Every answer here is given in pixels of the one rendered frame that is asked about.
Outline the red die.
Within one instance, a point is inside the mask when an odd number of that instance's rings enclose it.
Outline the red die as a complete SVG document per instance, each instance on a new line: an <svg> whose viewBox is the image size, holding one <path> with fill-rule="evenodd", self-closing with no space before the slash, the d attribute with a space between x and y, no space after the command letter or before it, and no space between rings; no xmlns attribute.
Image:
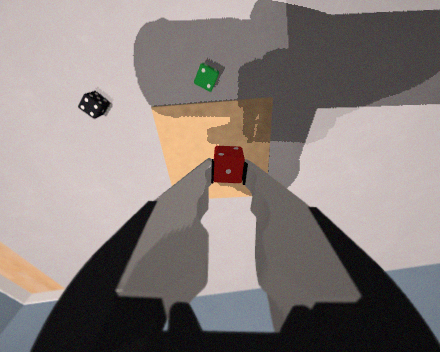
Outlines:
<svg viewBox="0 0 440 352"><path fill-rule="evenodd" d="M242 147L215 146L214 182L241 183L244 162Z"/></svg>

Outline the black die with white pips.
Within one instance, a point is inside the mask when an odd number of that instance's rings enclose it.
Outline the black die with white pips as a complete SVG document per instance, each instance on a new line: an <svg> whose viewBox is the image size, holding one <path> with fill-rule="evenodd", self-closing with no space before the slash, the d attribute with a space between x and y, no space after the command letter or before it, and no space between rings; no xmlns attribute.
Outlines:
<svg viewBox="0 0 440 352"><path fill-rule="evenodd" d="M78 108L88 114L93 119L104 115L110 102L98 94L96 91L85 93L78 105Z"/></svg>

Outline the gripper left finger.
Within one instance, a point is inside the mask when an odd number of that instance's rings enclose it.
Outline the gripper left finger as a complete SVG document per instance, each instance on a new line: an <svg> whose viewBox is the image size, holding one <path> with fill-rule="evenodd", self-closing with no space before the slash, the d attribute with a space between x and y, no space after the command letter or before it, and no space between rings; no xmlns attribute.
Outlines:
<svg viewBox="0 0 440 352"><path fill-rule="evenodd" d="M208 282L209 233L200 221L211 184L207 158L145 203L75 275L30 352L113 352L163 331L171 306L190 304Z"/></svg>

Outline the green die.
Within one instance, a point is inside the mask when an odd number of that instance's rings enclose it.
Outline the green die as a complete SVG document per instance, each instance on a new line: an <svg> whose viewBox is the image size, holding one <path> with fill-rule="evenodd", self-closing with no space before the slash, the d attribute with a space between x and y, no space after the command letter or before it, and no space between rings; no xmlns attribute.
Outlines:
<svg viewBox="0 0 440 352"><path fill-rule="evenodd" d="M197 75L194 80L194 84L199 87L212 92L212 89L219 76L219 71L210 67L209 65L202 63L198 69Z"/></svg>

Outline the tan mat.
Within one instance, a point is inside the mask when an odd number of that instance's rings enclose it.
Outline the tan mat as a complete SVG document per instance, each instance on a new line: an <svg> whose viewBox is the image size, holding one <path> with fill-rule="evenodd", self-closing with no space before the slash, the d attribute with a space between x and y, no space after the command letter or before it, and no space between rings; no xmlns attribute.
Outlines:
<svg viewBox="0 0 440 352"><path fill-rule="evenodd" d="M268 174L273 97L151 107L171 185L215 146L242 147L244 158ZM252 196L243 183L214 182L210 198Z"/></svg>

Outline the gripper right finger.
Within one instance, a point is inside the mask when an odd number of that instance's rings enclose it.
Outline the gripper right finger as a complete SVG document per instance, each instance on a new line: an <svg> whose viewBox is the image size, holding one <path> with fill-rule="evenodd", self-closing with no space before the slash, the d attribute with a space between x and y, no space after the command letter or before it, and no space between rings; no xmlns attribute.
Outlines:
<svg viewBox="0 0 440 352"><path fill-rule="evenodd" d="M242 183L252 194L256 274L274 332L293 306L305 305L318 333L370 352L440 352L399 286L317 207L247 159Z"/></svg>

